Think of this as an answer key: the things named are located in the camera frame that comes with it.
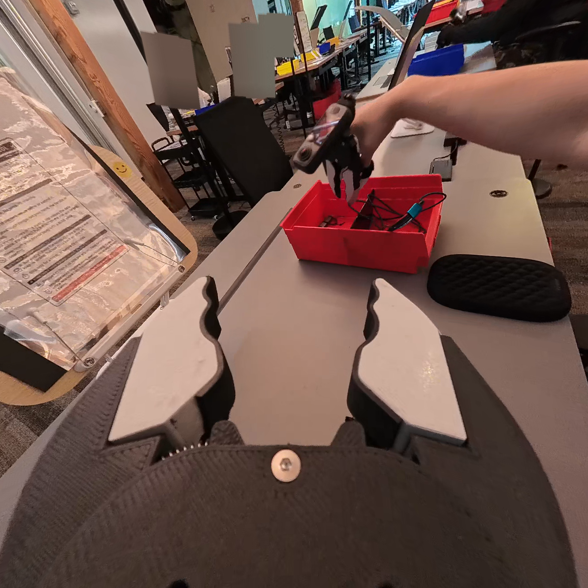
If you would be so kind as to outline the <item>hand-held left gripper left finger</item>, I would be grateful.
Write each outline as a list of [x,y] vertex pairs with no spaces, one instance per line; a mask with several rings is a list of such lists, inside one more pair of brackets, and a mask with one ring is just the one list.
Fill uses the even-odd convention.
[[138,338],[109,432],[110,443],[162,435],[168,443],[202,443],[211,417],[201,407],[225,368],[219,299],[203,276],[159,311]]

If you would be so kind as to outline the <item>person's right hand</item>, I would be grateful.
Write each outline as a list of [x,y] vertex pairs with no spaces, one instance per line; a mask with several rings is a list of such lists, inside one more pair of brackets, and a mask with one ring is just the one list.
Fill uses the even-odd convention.
[[364,166],[371,163],[374,153],[403,115],[403,99],[398,88],[379,96],[356,111],[350,130],[357,139],[360,159]]

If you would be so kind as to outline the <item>wooden post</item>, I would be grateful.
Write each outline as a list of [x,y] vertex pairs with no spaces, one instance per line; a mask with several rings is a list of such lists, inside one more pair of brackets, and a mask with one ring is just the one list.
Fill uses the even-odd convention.
[[147,186],[172,212],[183,209],[187,205],[183,195],[172,183],[63,3],[30,3],[104,111],[108,127],[141,172]]

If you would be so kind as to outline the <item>red plastic bin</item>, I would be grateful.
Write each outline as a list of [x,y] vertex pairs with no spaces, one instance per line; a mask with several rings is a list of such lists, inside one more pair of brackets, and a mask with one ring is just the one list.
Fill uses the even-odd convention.
[[[316,182],[281,223],[297,258],[409,274],[427,266],[446,199],[440,176],[371,177],[358,199],[373,189],[378,228],[353,230],[355,203],[337,198],[328,183]],[[346,223],[320,228],[329,215],[345,217]]]

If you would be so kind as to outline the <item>black rounded object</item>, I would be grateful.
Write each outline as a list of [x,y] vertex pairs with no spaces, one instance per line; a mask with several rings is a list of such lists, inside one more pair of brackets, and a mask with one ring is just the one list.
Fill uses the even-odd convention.
[[571,294],[562,272],[532,259],[442,256],[429,269],[427,290],[440,305],[496,318],[555,322],[571,310]]

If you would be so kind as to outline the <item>black bin divider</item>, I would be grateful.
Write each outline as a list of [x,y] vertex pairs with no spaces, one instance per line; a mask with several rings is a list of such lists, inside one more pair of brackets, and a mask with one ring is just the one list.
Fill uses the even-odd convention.
[[356,218],[351,224],[350,228],[353,230],[370,231],[376,230],[378,217],[374,206],[375,190],[371,190],[363,199],[358,199],[355,202]]

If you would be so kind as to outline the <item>red storage bin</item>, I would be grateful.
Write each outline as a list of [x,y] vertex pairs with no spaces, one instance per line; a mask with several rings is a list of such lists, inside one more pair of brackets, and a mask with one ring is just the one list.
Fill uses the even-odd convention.
[[318,121],[327,108],[336,103],[342,97],[341,80],[335,79],[325,92],[316,95],[312,99],[312,112],[315,121]]
[[426,21],[426,27],[436,26],[448,22],[453,10],[459,5],[459,1],[437,1],[432,7]]

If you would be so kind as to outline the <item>large blue plastic bin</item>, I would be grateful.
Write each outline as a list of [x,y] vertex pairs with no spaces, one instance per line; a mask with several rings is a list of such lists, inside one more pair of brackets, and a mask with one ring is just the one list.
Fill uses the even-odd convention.
[[412,59],[407,77],[444,77],[456,75],[465,64],[465,46],[460,43],[436,49]]

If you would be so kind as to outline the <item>black office chair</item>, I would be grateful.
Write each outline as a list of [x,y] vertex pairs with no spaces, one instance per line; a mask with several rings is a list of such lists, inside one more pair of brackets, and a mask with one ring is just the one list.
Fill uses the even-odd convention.
[[292,178],[289,158],[252,99],[233,96],[195,118],[210,150],[252,208]]

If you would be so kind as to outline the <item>printed instruction sheet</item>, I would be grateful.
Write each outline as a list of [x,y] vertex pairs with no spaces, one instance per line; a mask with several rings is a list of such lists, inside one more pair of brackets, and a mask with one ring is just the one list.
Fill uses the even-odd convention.
[[189,250],[1,67],[1,330],[65,371]]

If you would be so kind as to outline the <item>black floor lamp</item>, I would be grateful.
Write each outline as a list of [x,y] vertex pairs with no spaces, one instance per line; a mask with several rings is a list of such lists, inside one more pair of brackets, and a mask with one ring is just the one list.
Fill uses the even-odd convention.
[[179,109],[171,108],[168,118],[175,122],[173,125],[168,122],[168,136],[171,140],[183,140],[190,148],[193,157],[205,173],[207,190],[217,201],[221,213],[215,217],[212,231],[218,240],[225,239],[234,227],[246,216],[247,211],[243,209],[231,209],[231,203],[238,201],[234,188],[224,168],[217,157],[210,150],[201,131],[190,122],[195,122],[195,116],[185,119]]

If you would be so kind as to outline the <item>person's right forearm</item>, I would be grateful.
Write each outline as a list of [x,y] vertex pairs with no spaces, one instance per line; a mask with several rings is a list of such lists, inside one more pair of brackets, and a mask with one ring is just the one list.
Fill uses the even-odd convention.
[[413,76],[388,97],[399,118],[496,151],[587,169],[586,60]]

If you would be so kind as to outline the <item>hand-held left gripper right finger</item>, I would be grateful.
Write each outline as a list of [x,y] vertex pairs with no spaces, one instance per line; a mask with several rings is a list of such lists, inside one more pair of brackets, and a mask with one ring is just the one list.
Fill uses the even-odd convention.
[[454,447],[467,443],[442,335],[381,277],[370,287],[347,405],[375,448],[408,448],[414,437]]

